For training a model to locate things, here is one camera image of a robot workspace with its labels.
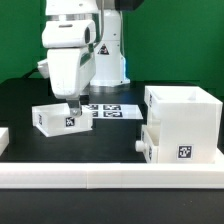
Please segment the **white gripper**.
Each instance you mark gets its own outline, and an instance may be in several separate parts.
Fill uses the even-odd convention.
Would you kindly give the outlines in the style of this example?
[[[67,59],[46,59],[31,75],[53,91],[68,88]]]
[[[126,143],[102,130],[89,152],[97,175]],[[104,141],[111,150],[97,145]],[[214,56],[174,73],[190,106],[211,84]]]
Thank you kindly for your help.
[[[93,20],[47,21],[42,33],[47,48],[51,87],[58,99],[69,99],[70,114],[82,115],[77,98],[96,72],[93,43],[96,25]]]

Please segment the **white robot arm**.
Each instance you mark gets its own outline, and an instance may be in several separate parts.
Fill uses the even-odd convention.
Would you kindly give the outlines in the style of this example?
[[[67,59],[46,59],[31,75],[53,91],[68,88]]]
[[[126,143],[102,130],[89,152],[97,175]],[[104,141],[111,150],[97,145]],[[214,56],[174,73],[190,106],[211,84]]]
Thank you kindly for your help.
[[[51,82],[70,114],[82,114],[80,97],[89,90],[112,92],[127,86],[123,46],[124,11],[144,0],[46,0],[42,33],[47,57],[38,70]]]

